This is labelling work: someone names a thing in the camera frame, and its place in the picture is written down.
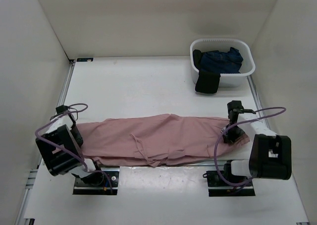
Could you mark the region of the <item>pink trousers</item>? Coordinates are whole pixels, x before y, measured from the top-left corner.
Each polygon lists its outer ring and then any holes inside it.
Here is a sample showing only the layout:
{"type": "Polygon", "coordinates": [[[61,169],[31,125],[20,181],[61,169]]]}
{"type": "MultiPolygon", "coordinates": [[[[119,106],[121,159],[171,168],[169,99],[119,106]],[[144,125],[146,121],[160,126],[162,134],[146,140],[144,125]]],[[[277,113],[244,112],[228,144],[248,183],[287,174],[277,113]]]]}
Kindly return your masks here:
{"type": "Polygon", "coordinates": [[[220,117],[160,114],[138,118],[110,118],[79,123],[85,158],[104,166],[175,166],[223,156],[250,139],[224,143],[221,131],[229,121],[220,117]]]}

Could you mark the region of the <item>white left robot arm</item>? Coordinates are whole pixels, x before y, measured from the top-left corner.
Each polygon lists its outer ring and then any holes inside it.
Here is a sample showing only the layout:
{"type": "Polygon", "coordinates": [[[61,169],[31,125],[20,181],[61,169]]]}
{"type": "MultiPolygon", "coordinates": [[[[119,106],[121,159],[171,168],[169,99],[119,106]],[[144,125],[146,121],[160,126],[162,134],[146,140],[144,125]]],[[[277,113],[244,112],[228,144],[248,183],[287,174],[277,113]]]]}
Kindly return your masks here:
{"type": "Polygon", "coordinates": [[[88,185],[101,185],[104,173],[92,159],[84,158],[83,137],[76,125],[78,114],[88,105],[76,103],[55,108],[48,124],[35,131],[36,145],[52,176],[71,174],[88,185]]]}

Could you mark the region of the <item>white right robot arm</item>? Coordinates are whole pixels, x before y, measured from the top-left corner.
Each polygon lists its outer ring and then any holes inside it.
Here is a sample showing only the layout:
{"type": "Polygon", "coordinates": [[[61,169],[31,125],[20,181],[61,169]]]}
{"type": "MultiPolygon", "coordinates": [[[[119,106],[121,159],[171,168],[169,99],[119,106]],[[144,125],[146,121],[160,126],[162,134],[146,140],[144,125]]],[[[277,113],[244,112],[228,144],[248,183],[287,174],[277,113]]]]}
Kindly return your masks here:
{"type": "Polygon", "coordinates": [[[291,139],[271,131],[241,101],[229,102],[227,110],[229,124],[223,129],[224,143],[233,145],[247,136],[252,149],[249,159],[228,161],[224,165],[223,181],[234,185],[249,177],[288,180],[292,174],[291,139]]]}

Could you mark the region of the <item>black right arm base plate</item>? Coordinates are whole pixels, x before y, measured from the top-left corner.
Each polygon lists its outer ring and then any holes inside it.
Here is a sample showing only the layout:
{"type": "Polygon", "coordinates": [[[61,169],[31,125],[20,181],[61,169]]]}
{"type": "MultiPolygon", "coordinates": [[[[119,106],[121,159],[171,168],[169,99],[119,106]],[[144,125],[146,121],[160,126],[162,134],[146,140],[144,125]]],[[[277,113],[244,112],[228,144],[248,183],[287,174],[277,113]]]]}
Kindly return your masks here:
{"type": "Polygon", "coordinates": [[[203,178],[208,183],[209,197],[250,197],[256,195],[252,182],[244,186],[231,186],[221,180],[215,170],[206,171],[203,178]]]}

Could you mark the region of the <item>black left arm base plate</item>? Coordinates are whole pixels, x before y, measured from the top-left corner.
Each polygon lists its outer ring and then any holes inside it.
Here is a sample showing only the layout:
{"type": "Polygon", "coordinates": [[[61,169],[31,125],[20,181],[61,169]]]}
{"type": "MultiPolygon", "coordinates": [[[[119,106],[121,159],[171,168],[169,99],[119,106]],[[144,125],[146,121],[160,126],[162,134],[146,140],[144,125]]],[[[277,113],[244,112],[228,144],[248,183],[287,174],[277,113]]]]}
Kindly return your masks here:
{"type": "Polygon", "coordinates": [[[73,195],[117,195],[119,168],[102,168],[107,177],[100,172],[85,178],[76,177],[73,195]]]}

